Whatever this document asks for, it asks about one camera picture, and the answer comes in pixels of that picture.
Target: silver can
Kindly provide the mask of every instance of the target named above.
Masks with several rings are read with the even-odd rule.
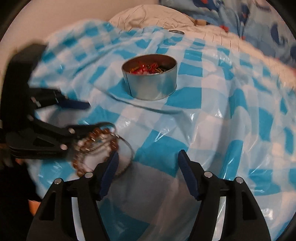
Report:
[[[132,74],[130,71],[141,63],[157,63],[167,71],[156,74]],[[147,54],[132,58],[122,65],[128,93],[141,100],[158,100],[172,94],[177,87],[177,61],[163,54]]]

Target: beige wall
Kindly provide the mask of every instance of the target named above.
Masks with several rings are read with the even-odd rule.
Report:
[[[115,14],[158,0],[32,0],[15,18],[0,42],[0,94],[7,61],[12,52],[32,40],[86,18],[109,20]]]

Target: checkered tablecloth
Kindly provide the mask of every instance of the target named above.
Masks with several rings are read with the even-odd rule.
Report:
[[[125,91],[122,64],[148,53],[178,62],[177,90],[168,98],[142,101]],[[58,126],[109,121],[135,150],[131,167],[100,202],[111,241],[188,238],[199,203],[179,170],[181,149],[221,178],[243,177],[273,239],[296,210],[295,94],[246,53],[155,26],[126,32],[85,21],[49,38],[30,85],[57,87],[91,104],[87,111],[45,108],[40,119]],[[40,195],[57,177],[77,178],[65,160],[30,161],[30,173]],[[213,240],[224,208],[221,199]]]

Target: silver screw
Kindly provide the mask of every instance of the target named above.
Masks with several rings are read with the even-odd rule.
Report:
[[[34,120],[34,118],[31,115],[27,115],[27,118],[28,118],[29,121],[33,121]]]
[[[87,172],[84,176],[86,178],[91,178],[94,174],[92,172]]]
[[[61,148],[62,150],[67,150],[67,149],[68,149],[68,147],[67,147],[65,144],[61,144],[61,145],[60,145],[60,148]]]
[[[212,177],[213,176],[213,173],[211,173],[211,172],[205,172],[204,173],[204,175],[205,175],[205,177]]]
[[[243,180],[241,177],[237,177],[235,180],[236,180],[238,183],[243,183],[243,182],[244,182],[244,180]]]
[[[57,178],[56,180],[54,180],[54,183],[55,184],[60,184],[62,182],[62,179],[61,178]]]
[[[71,133],[71,134],[75,134],[75,130],[73,128],[69,128],[68,131]]]

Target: blue blanket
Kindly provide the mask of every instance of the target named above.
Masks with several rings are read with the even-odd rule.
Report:
[[[195,19],[224,25],[265,55],[296,66],[296,40],[288,26],[265,0],[160,0]]]
[[[178,62],[177,90],[165,99],[137,100],[125,90],[122,64],[148,53]],[[41,109],[40,119],[57,126],[109,121],[135,150],[131,167],[100,202],[111,241],[186,240],[199,203],[178,167],[181,149],[219,177],[243,177],[273,240],[295,211],[295,94],[248,54],[160,27],[126,32],[87,21],[49,39],[30,85],[91,104],[86,111]],[[77,178],[65,160],[33,160],[30,173],[41,195],[55,178]],[[219,213],[214,240],[223,226]],[[75,225],[83,240],[77,215]]]

